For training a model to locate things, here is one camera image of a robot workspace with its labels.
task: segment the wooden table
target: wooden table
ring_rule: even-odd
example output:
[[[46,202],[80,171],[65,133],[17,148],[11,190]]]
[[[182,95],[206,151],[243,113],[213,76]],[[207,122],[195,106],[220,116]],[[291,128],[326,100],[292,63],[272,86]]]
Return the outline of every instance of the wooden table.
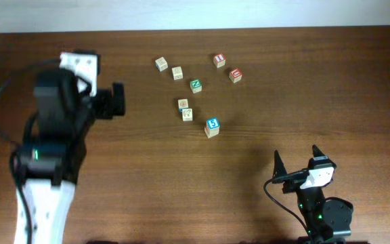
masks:
[[[296,239],[304,230],[262,186],[275,149],[295,171],[312,144],[338,165],[325,195],[354,204],[349,240],[390,243],[390,26],[6,34],[0,84],[9,70],[76,48],[102,55],[100,87],[125,83],[127,114],[97,121],[87,136],[64,243]],[[227,61],[216,69],[219,52]],[[183,80],[156,70],[161,56],[183,68]],[[235,67],[243,79],[234,84]],[[1,99],[1,124],[17,140],[35,110],[34,76],[16,79]],[[193,122],[181,120],[179,98],[189,99]],[[208,140],[211,117],[221,132]],[[16,227],[10,149],[0,141],[0,243]],[[269,189],[298,211],[295,195]]]

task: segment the wooden block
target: wooden block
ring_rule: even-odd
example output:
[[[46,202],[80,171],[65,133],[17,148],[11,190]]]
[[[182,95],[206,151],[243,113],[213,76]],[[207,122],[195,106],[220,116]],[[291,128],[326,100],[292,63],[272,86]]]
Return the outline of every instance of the wooden block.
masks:
[[[207,119],[206,129],[210,136],[219,134],[219,120],[217,118]]]
[[[167,61],[162,57],[156,60],[156,68],[162,72],[168,68],[168,63]]]
[[[230,72],[230,79],[234,83],[241,80],[242,76],[243,76],[243,74],[238,68],[231,70],[231,72]]]
[[[180,66],[172,68],[172,70],[173,70],[174,81],[176,79],[183,79],[183,71],[181,70]]]
[[[178,101],[178,103],[179,103],[179,111],[180,111],[180,112],[181,112],[181,110],[182,110],[183,108],[189,108],[189,102],[188,102],[187,99],[180,99],[180,100]]]
[[[200,80],[195,80],[190,82],[190,89],[192,90],[193,93],[201,92],[202,90],[202,85]]]
[[[213,63],[215,63],[216,68],[224,66],[225,65],[225,56],[223,54],[217,54],[213,58]]]
[[[183,108],[181,110],[181,115],[183,116],[183,121],[192,121],[192,109]]]
[[[212,138],[213,136],[216,136],[217,134],[219,133],[216,133],[216,134],[210,134],[208,131],[207,131],[207,126],[204,126],[204,132],[206,133],[206,136],[208,139]]]

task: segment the black cable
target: black cable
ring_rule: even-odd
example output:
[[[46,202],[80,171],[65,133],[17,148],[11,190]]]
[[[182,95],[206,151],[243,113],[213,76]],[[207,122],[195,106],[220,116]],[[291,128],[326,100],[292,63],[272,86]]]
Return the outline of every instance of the black cable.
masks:
[[[293,211],[289,210],[288,208],[286,208],[285,206],[283,206],[280,202],[278,202],[276,199],[274,199],[270,194],[269,192],[267,191],[267,185],[272,182],[273,180],[275,180],[274,178],[266,181],[264,183],[264,192],[265,194],[270,198],[270,200],[272,200],[274,203],[276,203],[276,205],[280,206],[283,210],[287,211],[289,214],[291,214],[292,216],[294,216],[300,223],[301,225],[303,226],[303,228],[305,229],[305,232],[306,234],[308,235],[308,237],[311,239],[311,243],[314,244],[314,240],[312,239],[312,236],[308,233],[308,228],[306,227],[305,223],[302,221],[302,219],[297,215],[295,214]]]
[[[15,75],[25,73],[26,71],[30,71],[30,70],[32,70],[34,68],[38,68],[40,66],[44,66],[47,64],[53,64],[53,63],[59,63],[59,62],[60,62],[60,59],[56,59],[56,58],[48,59],[48,60],[44,60],[42,62],[28,65],[27,67],[21,68],[20,70],[15,70],[14,72],[11,72],[8,75],[8,78],[3,82],[3,84],[0,87],[0,96],[1,96],[2,91],[12,82],[12,79]],[[1,126],[0,126],[0,136],[3,140],[12,143],[16,148],[20,146],[19,142],[12,140],[10,138],[10,136],[8,135],[8,133],[1,129]]]
[[[33,134],[34,122],[37,120],[38,116],[39,116],[39,111],[30,115],[30,117],[26,121],[24,127],[24,139],[22,140],[24,143],[29,142],[31,140],[31,135]]]
[[[19,162],[19,157],[18,157],[18,152],[15,150],[12,152],[10,155],[10,160],[9,160],[9,167],[10,171],[12,173],[12,177],[14,180],[14,184],[16,185],[16,189],[19,192],[20,199],[22,201],[22,204],[24,206],[24,212],[26,216],[26,244],[32,244],[33,242],[33,223],[31,220],[31,214],[30,210],[28,207],[28,203],[26,202],[25,194],[24,191],[22,190],[22,183],[19,180],[19,177],[16,175],[16,171],[14,169],[14,159],[16,158],[17,162],[17,167],[19,168],[20,162]]]

